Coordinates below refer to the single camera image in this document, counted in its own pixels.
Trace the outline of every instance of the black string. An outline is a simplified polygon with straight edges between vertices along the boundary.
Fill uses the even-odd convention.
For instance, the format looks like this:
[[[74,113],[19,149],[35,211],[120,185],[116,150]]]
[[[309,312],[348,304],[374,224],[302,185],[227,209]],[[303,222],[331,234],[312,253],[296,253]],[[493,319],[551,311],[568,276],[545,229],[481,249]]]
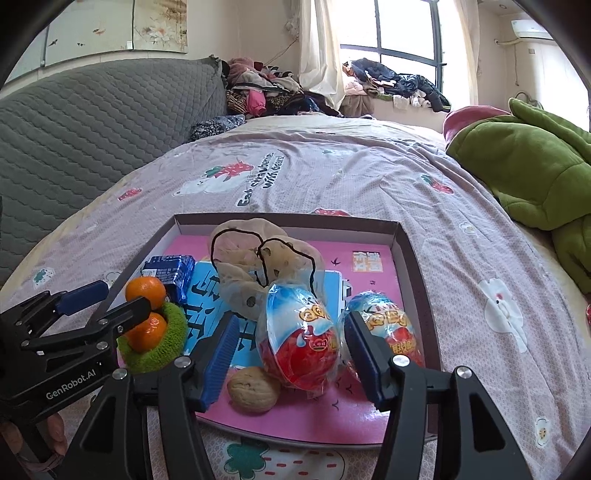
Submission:
[[[267,240],[265,240],[263,243],[260,244],[259,248],[256,251],[257,257],[259,257],[262,261],[263,269],[265,270],[265,275],[267,274],[267,268],[265,266],[265,260],[263,259],[262,255],[261,255],[261,249],[263,248],[263,246],[267,242],[271,242],[271,241],[281,242],[283,245],[285,245],[287,248],[289,248],[293,253],[301,255],[302,257],[306,257],[308,260],[310,260],[310,262],[312,262],[312,272],[310,273],[310,291],[314,297],[318,298],[316,296],[316,292],[314,292],[314,273],[316,272],[316,262],[314,261],[314,257],[311,257],[311,256],[305,254],[304,252],[300,252],[299,250],[296,250],[291,243],[288,243],[285,240],[282,240],[281,238],[274,238],[274,237],[268,238]]]
[[[210,260],[211,260],[211,262],[212,262],[213,268],[215,268],[215,269],[216,269],[216,272],[217,272],[217,267],[216,267],[216,264],[213,262],[213,247],[215,246],[215,243],[216,243],[216,240],[217,240],[217,238],[218,238],[218,237],[219,237],[221,234],[223,234],[223,233],[228,233],[228,232],[238,232],[238,233],[245,233],[245,234],[247,234],[247,235],[255,235],[255,237],[257,237],[257,238],[259,239],[259,242],[260,242],[261,244],[263,243],[262,237],[261,237],[261,236],[260,236],[258,233],[256,233],[256,232],[247,232],[246,230],[240,230],[240,229],[238,229],[238,228],[226,228],[226,229],[224,229],[224,230],[222,230],[222,231],[220,231],[220,232],[216,233],[216,234],[213,236],[213,238],[212,238],[212,245],[211,245],[212,251],[211,251],[211,254],[210,254]],[[269,284],[269,277],[267,276],[267,266],[265,265],[265,262],[264,262],[264,261],[263,261],[263,263],[262,263],[262,270],[263,270],[263,273],[265,274],[265,285],[263,285],[263,284],[260,282],[260,280],[259,280],[259,278],[258,278],[258,275],[256,275],[256,281],[257,281],[257,283],[258,283],[258,284],[259,284],[261,287],[266,287],[266,286]]]
[[[314,260],[314,257],[311,257],[308,254],[305,254],[304,252],[300,252],[299,250],[296,250],[294,248],[294,246],[289,243],[286,242],[285,240],[282,240],[281,238],[268,238],[267,240],[263,240],[262,237],[256,233],[256,232],[248,232],[246,230],[240,230],[238,228],[226,228],[218,233],[216,233],[213,238],[212,238],[212,244],[211,244],[211,254],[210,254],[210,260],[212,262],[213,268],[215,268],[216,272],[217,272],[217,266],[215,264],[214,258],[213,258],[213,249],[215,247],[215,243],[217,238],[223,234],[223,233],[228,233],[228,232],[238,232],[238,233],[245,233],[247,235],[255,235],[255,237],[257,237],[259,239],[260,245],[259,247],[256,249],[256,255],[258,258],[261,259],[261,263],[262,263],[262,270],[263,273],[265,274],[265,284],[263,285],[258,277],[258,274],[256,273],[255,270],[255,277],[256,277],[256,281],[257,283],[261,286],[261,287],[267,287],[269,285],[269,276],[267,275],[267,265],[265,263],[265,259],[263,258],[262,254],[261,254],[261,249],[265,246],[265,244],[267,242],[271,242],[271,241],[276,241],[276,242],[280,242],[283,245],[285,245],[287,248],[289,248],[293,253],[297,254],[297,255],[301,255],[302,257],[307,258],[308,260],[310,260],[310,262],[312,263],[312,272],[310,273],[310,292],[312,293],[312,295],[316,298],[318,298],[316,296],[316,292],[314,291],[314,273],[316,272],[316,261]]]

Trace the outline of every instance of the walnut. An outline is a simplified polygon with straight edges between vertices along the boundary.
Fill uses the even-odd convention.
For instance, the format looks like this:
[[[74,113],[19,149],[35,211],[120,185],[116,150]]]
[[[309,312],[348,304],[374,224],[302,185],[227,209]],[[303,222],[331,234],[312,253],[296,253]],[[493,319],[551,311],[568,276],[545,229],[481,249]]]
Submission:
[[[227,384],[232,404],[242,410],[263,413],[275,406],[281,384],[260,367],[247,367],[232,375]]]

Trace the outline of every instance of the finger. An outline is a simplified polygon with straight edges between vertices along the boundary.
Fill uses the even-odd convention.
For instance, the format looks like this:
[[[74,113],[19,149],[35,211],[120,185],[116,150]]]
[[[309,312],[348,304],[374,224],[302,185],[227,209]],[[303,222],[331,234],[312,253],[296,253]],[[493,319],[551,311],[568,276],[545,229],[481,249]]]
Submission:
[[[14,423],[3,423],[0,426],[0,432],[12,453],[18,453],[21,451],[22,435]]]
[[[62,442],[54,442],[53,443],[53,449],[55,450],[55,452],[59,455],[65,455],[66,452],[68,451],[68,442],[67,441],[62,441]]]
[[[64,435],[64,421],[57,413],[47,417],[47,430],[49,436],[57,442],[63,442],[66,439]]]

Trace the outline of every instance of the pink clothing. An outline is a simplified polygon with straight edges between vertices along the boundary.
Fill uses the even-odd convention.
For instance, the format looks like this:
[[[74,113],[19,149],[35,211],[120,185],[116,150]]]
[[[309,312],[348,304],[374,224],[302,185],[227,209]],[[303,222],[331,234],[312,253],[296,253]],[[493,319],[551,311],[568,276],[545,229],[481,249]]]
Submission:
[[[230,65],[230,73],[228,74],[228,83],[233,85],[237,78],[247,70],[254,70],[255,64],[252,59],[248,57],[238,57],[228,62]]]
[[[261,116],[267,111],[265,107],[266,104],[267,101],[265,100],[265,95],[263,92],[253,89],[248,90],[248,96],[246,97],[246,107],[248,108],[249,114]]]
[[[478,120],[485,120],[499,115],[510,115],[510,113],[493,106],[470,105],[448,114],[443,121],[443,136],[446,144],[449,145],[464,127]]]

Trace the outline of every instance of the pile of clothes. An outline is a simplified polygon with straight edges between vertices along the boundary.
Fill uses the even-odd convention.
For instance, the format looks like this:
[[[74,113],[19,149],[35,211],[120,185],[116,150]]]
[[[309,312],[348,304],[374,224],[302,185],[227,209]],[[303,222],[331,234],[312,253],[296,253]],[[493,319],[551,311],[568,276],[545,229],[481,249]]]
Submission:
[[[326,105],[322,95],[305,92],[291,72],[264,66],[247,57],[222,62],[228,110],[246,119],[270,115],[318,113],[342,116]]]
[[[340,111],[345,116],[373,113],[369,97],[392,100],[394,108],[409,106],[450,112],[449,101],[422,75],[398,74],[377,61],[359,59],[343,65],[345,99]]]

